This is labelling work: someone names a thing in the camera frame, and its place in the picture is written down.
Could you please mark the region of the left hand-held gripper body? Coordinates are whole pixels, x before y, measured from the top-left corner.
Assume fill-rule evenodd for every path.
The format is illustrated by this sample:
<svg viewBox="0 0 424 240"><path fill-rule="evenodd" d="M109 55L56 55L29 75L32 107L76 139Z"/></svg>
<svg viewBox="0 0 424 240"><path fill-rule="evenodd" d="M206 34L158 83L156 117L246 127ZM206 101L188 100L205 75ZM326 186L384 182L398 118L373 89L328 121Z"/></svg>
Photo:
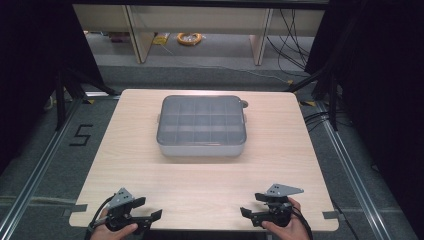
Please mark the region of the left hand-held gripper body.
<svg viewBox="0 0 424 240"><path fill-rule="evenodd" d="M106 227L111 231L118 231L127 225L134 224L134 218L131 215L133 209L129 208L129 202L135 198L124 187L120 188L110 200L107 207Z"/></svg>

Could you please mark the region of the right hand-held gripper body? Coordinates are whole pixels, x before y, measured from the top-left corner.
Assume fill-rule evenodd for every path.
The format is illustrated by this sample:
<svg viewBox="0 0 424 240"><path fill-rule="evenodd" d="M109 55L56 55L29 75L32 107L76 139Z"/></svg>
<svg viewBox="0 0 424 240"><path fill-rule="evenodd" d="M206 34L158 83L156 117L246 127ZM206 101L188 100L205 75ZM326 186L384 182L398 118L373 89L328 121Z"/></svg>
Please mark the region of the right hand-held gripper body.
<svg viewBox="0 0 424 240"><path fill-rule="evenodd" d="M269 210L267 213L270 215L271 220L274 224L285 227L290 221L291 212L293 205L288 200L289 195L303 193L304 190L292 186L273 184L265 194L276 195L277 199L275 202L265 203Z"/></svg>

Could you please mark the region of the grey compartment box with lid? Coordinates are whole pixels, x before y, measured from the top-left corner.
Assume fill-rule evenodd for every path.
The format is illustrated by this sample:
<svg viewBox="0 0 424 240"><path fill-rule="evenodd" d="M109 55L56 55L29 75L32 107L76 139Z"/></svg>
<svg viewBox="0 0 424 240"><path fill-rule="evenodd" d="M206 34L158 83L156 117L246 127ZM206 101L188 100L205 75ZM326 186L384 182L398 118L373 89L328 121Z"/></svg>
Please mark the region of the grey compartment box with lid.
<svg viewBox="0 0 424 240"><path fill-rule="evenodd" d="M247 140L244 108L234 95L170 95L164 98L156 141L170 157L235 157Z"/></svg>

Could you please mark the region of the person's right hand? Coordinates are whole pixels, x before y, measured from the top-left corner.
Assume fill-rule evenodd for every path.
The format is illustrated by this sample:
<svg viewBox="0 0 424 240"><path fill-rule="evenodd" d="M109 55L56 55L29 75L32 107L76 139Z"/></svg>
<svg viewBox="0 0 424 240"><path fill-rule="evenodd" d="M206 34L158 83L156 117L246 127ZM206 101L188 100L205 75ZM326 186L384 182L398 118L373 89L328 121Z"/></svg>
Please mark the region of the person's right hand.
<svg viewBox="0 0 424 240"><path fill-rule="evenodd" d="M301 215L301 205L295 199L289 197L294 212L286 227L280 227L273 222L264 221L262 227L275 234L280 240L311 240L310 231L305 225L305 219Z"/></svg>

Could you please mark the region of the person's left hand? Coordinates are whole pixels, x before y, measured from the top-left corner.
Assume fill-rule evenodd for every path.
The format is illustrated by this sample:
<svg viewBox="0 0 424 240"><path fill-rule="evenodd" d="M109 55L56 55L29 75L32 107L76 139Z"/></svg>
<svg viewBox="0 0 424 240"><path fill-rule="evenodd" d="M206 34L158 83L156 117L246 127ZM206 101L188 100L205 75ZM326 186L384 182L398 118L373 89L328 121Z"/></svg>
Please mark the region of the person's left hand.
<svg viewBox="0 0 424 240"><path fill-rule="evenodd" d="M134 223L118 231L110 231L105 225L100 225L94 229L89 240L125 240L137 228L138 225Z"/></svg>

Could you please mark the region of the black metal stand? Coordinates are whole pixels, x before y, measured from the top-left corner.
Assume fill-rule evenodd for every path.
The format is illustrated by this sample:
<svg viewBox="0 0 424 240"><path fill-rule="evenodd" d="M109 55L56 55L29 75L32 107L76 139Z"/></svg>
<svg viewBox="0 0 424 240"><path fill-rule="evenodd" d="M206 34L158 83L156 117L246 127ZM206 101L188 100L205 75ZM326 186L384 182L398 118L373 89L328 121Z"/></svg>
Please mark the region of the black metal stand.
<svg viewBox="0 0 424 240"><path fill-rule="evenodd" d="M299 83L291 84L288 87L287 92L294 93L295 91L305 87L312 82L316 83L316 86L311 93L311 96L314 100L323 100L325 96L329 97L329 121L330 125L333 127L333 130L337 131L337 79L331 67L324 66Z"/></svg>
<svg viewBox="0 0 424 240"><path fill-rule="evenodd" d="M88 75L72 68L63 68L59 70L55 80L57 130L59 130L65 124L67 119L67 112L65 107L65 90L67 90L73 99L83 100L88 97L81 86L82 83L88 83L89 85L101 90L102 92L105 92L110 96L119 95L118 91L106 86L101 77L98 79L91 78Z"/></svg>

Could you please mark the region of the black curtain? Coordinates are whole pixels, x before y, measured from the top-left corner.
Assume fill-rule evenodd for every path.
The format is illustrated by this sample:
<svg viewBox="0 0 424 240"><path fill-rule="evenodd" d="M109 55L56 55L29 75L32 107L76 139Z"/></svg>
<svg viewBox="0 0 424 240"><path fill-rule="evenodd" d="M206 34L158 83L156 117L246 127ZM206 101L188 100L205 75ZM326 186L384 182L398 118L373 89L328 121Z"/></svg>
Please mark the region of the black curtain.
<svg viewBox="0 0 424 240"><path fill-rule="evenodd" d="M104 84L71 3L0 0L0 174L23 148L48 98Z"/></svg>
<svg viewBox="0 0 424 240"><path fill-rule="evenodd" d="M424 0L329 0L306 71L329 59L367 3L337 60L351 119L418 238L424 239Z"/></svg>

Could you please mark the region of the yellow packet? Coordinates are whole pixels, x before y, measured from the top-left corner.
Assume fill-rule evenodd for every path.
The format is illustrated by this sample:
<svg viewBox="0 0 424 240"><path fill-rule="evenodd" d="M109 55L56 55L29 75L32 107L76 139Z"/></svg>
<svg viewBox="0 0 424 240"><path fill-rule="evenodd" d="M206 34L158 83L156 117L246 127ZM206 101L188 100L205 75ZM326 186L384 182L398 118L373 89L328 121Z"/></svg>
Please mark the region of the yellow packet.
<svg viewBox="0 0 424 240"><path fill-rule="evenodd" d="M152 43L154 45L165 45L168 41L169 38L169 33L157 33L154 38Z"/></svg>

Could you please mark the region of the white shelf unit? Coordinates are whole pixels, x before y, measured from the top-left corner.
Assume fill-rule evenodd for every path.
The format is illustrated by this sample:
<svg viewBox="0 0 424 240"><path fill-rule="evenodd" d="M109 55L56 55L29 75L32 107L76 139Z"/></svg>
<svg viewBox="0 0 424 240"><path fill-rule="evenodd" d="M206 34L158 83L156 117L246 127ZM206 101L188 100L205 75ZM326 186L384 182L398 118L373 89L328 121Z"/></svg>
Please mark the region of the white shelf unit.
<svg viewBox="0 0 424 240"><path fill-rule="evenodd" d="M88 4L75 4L73 9L84 30L127 32L139 63L146 61L154 35L164 32L248 35L254 63L260 65L267 36L314 37L324 14L322 10L284 8Z"/></svg>

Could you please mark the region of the aluminium floor rail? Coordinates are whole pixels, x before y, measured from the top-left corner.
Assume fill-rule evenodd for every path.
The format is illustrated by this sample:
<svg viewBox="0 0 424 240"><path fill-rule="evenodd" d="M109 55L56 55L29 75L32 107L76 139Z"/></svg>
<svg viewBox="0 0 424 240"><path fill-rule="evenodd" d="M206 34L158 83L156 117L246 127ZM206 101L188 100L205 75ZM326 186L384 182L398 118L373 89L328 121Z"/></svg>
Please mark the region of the aluminium floor rail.
<svg viewBox="0 0 424 240"><path fill-rule="evenodd" d="M391 234L354 166L339 133L333 129L329 120L325 120L323 125L376 239L392 240Z"/></svg>
<svg viewBox="0 0 424 240"><path fill-rule="evenodd" d="M50 139L46 149L40 157L37 165L26 181L23 189L15 198L11 208L7 212L5 218L0 222L0 240L9 240L13 235L17 225L19 224L31 198L38 188L43 176L45 175L50 163L56 154L60 143L62 142L68 127L77 112L82 100L73 100L65 114L65 120L62 126L56 130Z"/></svg>

